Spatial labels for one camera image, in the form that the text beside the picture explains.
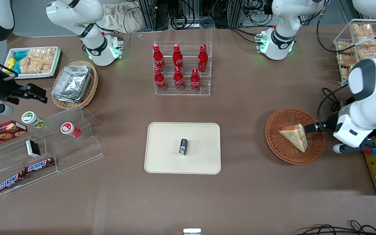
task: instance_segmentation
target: brown tablecloth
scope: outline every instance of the brown tablecloth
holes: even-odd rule
[[[322,27],[324,44],[342,28]],[[100,83],[87,108],[95,115],[93,133],[105,156],[0,197],[0,234],[181,234],[189,227],[206,235],[293,234],[314,224],[347,227],[350,219],[376,227],[376,196],[360,153],[335,154],[331,147],[338,141],[328,137],[319,161],[294,166],[279,160],[265,141],[264,125],[275,110],[298,107],[315,115],[321,88],[338,87],[335,55],[318,45],[314,27],[300,29],[282,61],[257,54],[252,43],[230,30],[169,30],[143,37],[134,34],[121,60],[97,67]],[[156,96],[153,41],[207,39],[213,41],[211,96]],[[9,39],[9,48],[31,46],[59,46],[61,67],[88,60],[76,36]],[[53,79],[33,82],[50,96]],[[339,92],[339,98],[348,95]],[[27,110],[42,117],[62,111],[51,100],[20,102],[0,123],[19,120]],[[158,121],[218,123],[221,172],[145,172],[148,125]]]

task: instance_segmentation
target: coca-cola logo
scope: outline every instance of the coca-cola logo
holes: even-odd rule
[[[155,64],[163,64],[164,62],[164,58],[162,58],[161,60],[155,60]]]
[[[163,80],[163,81],[161,81],[161,82],[156,82],[156,85],[158,85],[158,86],[163,86],[165,84],[165,81]]]

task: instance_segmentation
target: coca-cola bottle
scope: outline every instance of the coca-cola bottle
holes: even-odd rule
[[[153,45],[153,59],[155,60],[156,67],[161,71],[165,70],[165,59],[157,44]]]
[[[200,91],[200,76],[198,75],[197,69],[192,70],[191,90],[193,90],[194,92]]]
[[[205,44],[200,46],[200,54],[198,54],[198,70],[204,73],[207,69],[207,62],[209,56],[207,55],[207,46]]]
[[[173,45],[173,65],[175,67],[179,67],[181,71],[184,71],[184,60],[181,51],[179,51],[179,45],[175,44]]]
[[[161,70],[158,67],[155,68],[155,83],[156,87],[158,88],[158,91],[166,91],[165,78],[163,77],[163,74],[161,73]]]
[[[182,92],[185,89],[184,76],[181,73],[181,68],[175,67],[175,74],[173,75],[175,80],[176,90]]]

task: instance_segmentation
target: cookie box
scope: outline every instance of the cookie box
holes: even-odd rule
[[[23,135],[27,135],[27,127],[19,122],[11,120],[0,124],[0,143]]]

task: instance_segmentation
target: round wicker basket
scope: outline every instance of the round wicker basket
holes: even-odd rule
[[[276,111],[265,125],[265,137],[269,148],[278,158],[290,164],[307,165],[315,162],[326,148],[326,137],[323,132],[306,134],[308,147],[304,153],[278,132],[286,126],[306,126],[315,122],[317,119],[314,116],[301,109],[285,108]]]
[[[72,63],[66,65],[66,66],[69,66],[69,65],[78,65],[78,66],[85,65],[85,66],[91,68],[91,70],[92,70],[90,81],[88,83],[88,86],[86,87],[84,99],[80,103],[72,103],[72,102],[56,100],[52,96],[52,100],[56,104],[56,106],[59,107],[59,108],[70,109],[70,108],[76,107],[78,105],[80,105],[81,107],[85,107],[89,104],[89,102],[92,100],[92,98],[95,95],[95,90],[97,89],[97,85],[98,85],[97,71],[95,70],[94,66],[87,61],[75,61],[75,62],[72,62]],[[56,77],[56,80],[54,82],[53,87],[56,86],[56,83],[58,82],[59,77],[62,74],[63,70],[66,68],[66,66],[58,73],[58,76]]]

